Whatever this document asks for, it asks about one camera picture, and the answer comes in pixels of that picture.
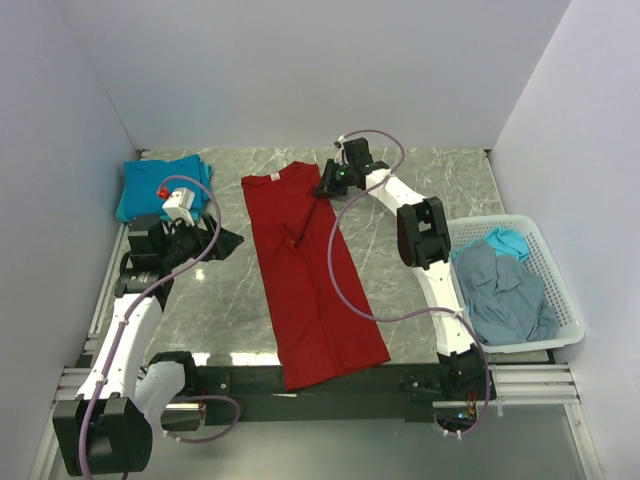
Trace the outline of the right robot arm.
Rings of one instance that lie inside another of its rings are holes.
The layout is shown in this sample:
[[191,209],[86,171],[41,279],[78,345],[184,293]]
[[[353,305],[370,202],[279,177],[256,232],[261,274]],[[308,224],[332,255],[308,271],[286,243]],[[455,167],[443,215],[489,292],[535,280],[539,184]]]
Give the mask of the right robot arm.
[[[439,362],[436,390],[452,399],[460,399],[479,390],[490,398],[491,374],[484,348],[458,299],[451,253],[451,239],[442,202],[437,197],[417,193],[401,181],[397,166],[376,161],[369,143],[355,133],[336,140],[336,156],[326,162],[317,198],[339,198],[351,188],[360,194],[353,197],[337,214],[328,240],[327,268],[330,282],[342,303],[357,316],[377,323],[399,322],[427,314],[435,333]],[[368,314],[349,301],[341,290],[333,262],[333,250],[339,225],[353,204],[370,196],[394,214],[396,244],[402,263],[410,268],[419,283],[427,306],[395,317]]]

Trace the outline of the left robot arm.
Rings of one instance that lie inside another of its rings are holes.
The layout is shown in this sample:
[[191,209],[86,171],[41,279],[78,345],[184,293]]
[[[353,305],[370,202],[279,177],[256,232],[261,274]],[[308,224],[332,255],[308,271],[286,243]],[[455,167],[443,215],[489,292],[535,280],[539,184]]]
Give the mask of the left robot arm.
[[210,214],[198,226],[142,215],[128,225],[129,250],[114,286],[114,310],[90,374],[72,400],[55,407],[52,423],[67,473],[73,477],[137,473],[149,463],[161,417],[173,399],[200,388],[188,351],[144,355],[177,274],[198,261],[222,261],[244,241]]

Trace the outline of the red t shirt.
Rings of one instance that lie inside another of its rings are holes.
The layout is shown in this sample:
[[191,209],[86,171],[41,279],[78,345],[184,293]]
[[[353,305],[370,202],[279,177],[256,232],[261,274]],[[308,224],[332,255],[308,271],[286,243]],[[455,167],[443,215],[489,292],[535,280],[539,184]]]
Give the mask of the red t shirt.
[[285,387],[297,390],[389,361],[317,165],[241,180]]

